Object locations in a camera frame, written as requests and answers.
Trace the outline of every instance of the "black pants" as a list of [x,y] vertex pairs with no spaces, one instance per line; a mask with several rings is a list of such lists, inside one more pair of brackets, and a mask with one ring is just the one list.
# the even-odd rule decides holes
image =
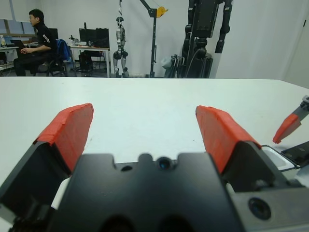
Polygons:
[[36,53],[20,55],[14,60],[14,68],[17,76],[26,76],[25,70],[30,70],[34,74],[40,64],[52,60],[50,53]]

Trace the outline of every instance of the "tabletop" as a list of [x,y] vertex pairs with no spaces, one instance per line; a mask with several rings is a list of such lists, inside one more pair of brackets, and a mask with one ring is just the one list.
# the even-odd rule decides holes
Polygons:
[[110,50],[107,47],[89,47],[89,46],[74,46],[70,45],[70,48],[72,49],[89,49],[89,50]]
[[67,107],[93,104],[84,154],[112,153],[119,163],[145,152],[154,159],[204,152],[198,105],[227,111],[262,145],[290,148],[309,140],[309,117],[280,145],[272,138],[305,95],[308,89],[280,80],[0,77],[0,184]]
[[0,51],[3,50],[10,50],[10,49],[17,49],[18,47],[0,47]]

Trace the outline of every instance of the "camera lens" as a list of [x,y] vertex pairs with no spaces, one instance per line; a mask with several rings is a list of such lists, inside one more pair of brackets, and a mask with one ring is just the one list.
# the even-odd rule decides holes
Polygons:
[[171,160],[166,157],[159,158],[157,163],[162,170],[168,170],[172,167]]
[[261,220],[268,220],[271,217],[271,210],[268,204],[261,199],[251,198],[249,200],[251,212]]

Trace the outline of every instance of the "yellow clamp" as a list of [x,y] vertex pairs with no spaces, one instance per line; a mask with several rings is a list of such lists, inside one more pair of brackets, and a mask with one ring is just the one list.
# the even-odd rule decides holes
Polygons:
[[160,18],[162,15],[165,14],[165,12],[169,11],[168,9],[165,9],[164,6],[160,6],[156,11],[156,17]]

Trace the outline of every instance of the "metal stand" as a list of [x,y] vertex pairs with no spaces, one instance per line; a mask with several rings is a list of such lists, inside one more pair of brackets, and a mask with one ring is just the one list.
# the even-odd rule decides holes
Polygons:
[[154,31],[153,31],[153,45],[151,50],[151,65],[150,65],[150,75],[149,78],[154,78],[154,65],[156,63],[156,45],[155,45],[155,34],[156,34],[156,13],[157,9],[150,8],[150,6],[145,2],[145,0],[140,0],[142,4],[146,7],[148,10],[148,14],[150,18],[154,18]]

